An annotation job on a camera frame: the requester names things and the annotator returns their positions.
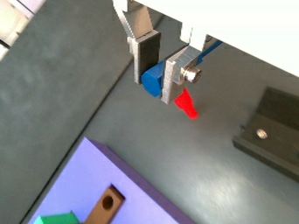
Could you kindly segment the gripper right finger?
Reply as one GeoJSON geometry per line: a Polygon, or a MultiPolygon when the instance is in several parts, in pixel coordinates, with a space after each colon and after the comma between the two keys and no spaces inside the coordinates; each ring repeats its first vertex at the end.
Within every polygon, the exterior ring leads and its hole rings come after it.
{"type": "Polygon", "coordinates": [[[161,101],[169,104],[183,93],[184,83],[195,83],[200,76],[201,70],[197,65],[201,63],[201,50],[207,47],[201,45],[199,48],[191,45],[192,28],[181,27],[181,41],[185,43],[165,59],[163,70],[163,92],[161,101]]]}

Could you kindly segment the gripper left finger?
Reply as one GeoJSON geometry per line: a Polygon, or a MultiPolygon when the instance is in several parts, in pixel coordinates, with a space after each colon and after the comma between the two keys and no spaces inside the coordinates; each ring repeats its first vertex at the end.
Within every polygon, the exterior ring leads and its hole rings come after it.
{"type": "Polygon", "coordinates": [[[159,62],[161,33],[152,26],[144,5],[135,0],[112,0],[112,3],[133,55],[135,83],[141,84],[143,73],[159,62]]]}

